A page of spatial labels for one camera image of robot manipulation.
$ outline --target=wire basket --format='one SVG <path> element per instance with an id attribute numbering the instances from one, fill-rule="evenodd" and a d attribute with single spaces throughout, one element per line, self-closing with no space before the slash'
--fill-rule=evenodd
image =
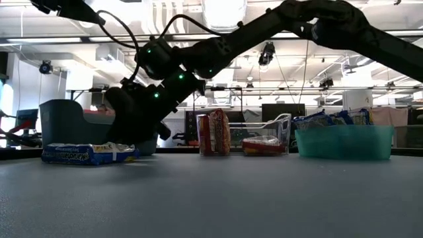
<path id="1" fill-rule="evenodd" d="M 242 147 L 246 155 L 287 155 L 291 114 L 269 122 L 230 122 L 231 147 Z"/>

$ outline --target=computer monitor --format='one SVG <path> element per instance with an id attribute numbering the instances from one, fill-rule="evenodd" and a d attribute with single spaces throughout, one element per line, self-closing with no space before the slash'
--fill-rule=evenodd
<path id="1" fill-rule="evenodd" d="M 16 117 L 15 126 L 20 126 L 24 122 L 30 121 L 30 125 L 26 129 L 35 130 L 35 125 L 38 119 L 38 109 L 18 110 Z"/>

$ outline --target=ceiling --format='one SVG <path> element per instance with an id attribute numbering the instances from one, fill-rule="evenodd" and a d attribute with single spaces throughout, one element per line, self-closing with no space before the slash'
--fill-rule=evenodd
<path id="1" fill-rule="evenodd" d="M 102 0 L 105 4 L 117 0 Z M 122 11 L 116 10 L 116 14 L 134 15 L 135 18 L 129 27 L 134 34 L 159 33 L 158 29 L 164 27 L 168 20 L 167 14 L 173 16 L 177 13 L 184 13 L 192 18 L 203 22 L 201 0 L 176 0 L 156 1 L 152 0 L 151 15 L 143 17 L 145 5 L 137 3 Z M 282 1 L 251 0 L 248 1 L 246 17 L 244 22 L 250 22 L 259 17 L 270 7 L 278 6 Z M 391 0 L 350 0 L 351 4 L 359 7 L 366 15 L 368 21 L 375 27 L 382 30 L 404 30 L 418 29 L 423 26 L 423 0 L 407 1 L 402 0 L 400 5 L 394 6 Z M 153 24 L 153 28 L 145 26 L 144 22 Z M 126 34 L 122 27 L 116 26 L 113 22 L 106 24 L 106 28 L 113 35 Z M 185 20 L 173 24 L 174 33 L 198 34 L 204 33 L 201 29 Z M 39 12 L 25 0 L 2 0 L 0 3 L 0 38 L 18 37 L 45 37 L 45 36 L 103 36 L 101 29 L 97 26 L 85 28 L 79 22 L 56 17 L 54 14 L 45 15 Z M 183 43 L 179 46 L 191 46 L 193 42 Z M 350 64 L 357 64 L 363 57 L 354 52 L 331 50 L 317 46 L 306 40 L 277 40 L 274 41 L 277 57 L 270 63 L 267 70 L 260 70 L 257 64 L 261 49 L 264 43 L 259 44 L 245 53 L 241 54 L 235 61 L 233 73 L 233 85 L 242 87 L 247 83 L 247 76 L 253 77 L 255 87 L 306 87 L 318 86 L 319 81 L 330 76 L 334 79 L 336 86 L 341 85 L 342 65 L 345 59 L 350 59 Z M 107 62 L 98 61 L 95 57 L 96 49 L 100 44 L 61 44 L 61 45 L 25 45 L 22 53 L 28 56 L 37 56 L 43 53 L 71 53 L 87 62 L 97 72 L 96 83 L 118 83 L 128 71 L 110 67 Z M 126 55 L 126 63 L 129 68 L 135 65 L 133 61 L 134 51 L 119 46 Z M 16 52 L 17 48 L 4 47 L 3 50 Z M 372 70 L 374 84 L 384 85 L 386 81 L 394 79 L 401 74 L 388 70 L 385 66 L 373 64 Z M 147 78 L 144 72 L 140 77 Z M 415 85 L 414 80 L 405 80 L 401 86 Z"/>

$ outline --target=white wall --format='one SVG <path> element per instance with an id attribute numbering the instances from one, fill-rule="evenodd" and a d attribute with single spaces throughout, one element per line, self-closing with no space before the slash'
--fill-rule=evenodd
<path id="1" fill-rule="evenodd" d="M 52 99 L 65 98 L 66 79 L 57 75 L 42 75 L 38 67 L 19 60 L 17 54 L 9 54 L 7 62 L 7 84 L 12 87 L 12 115 L 17 110 L 38 108 L 39 104 Z M 37 130 L 41 130 L 40 120 Z"/>

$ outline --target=desk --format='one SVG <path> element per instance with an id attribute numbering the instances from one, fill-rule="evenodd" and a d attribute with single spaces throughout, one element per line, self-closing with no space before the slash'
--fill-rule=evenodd
<path id="1" fill-rule="evenodd" d="M 423 237 L 423 159 L 0 161 L 0 237 Z"/>

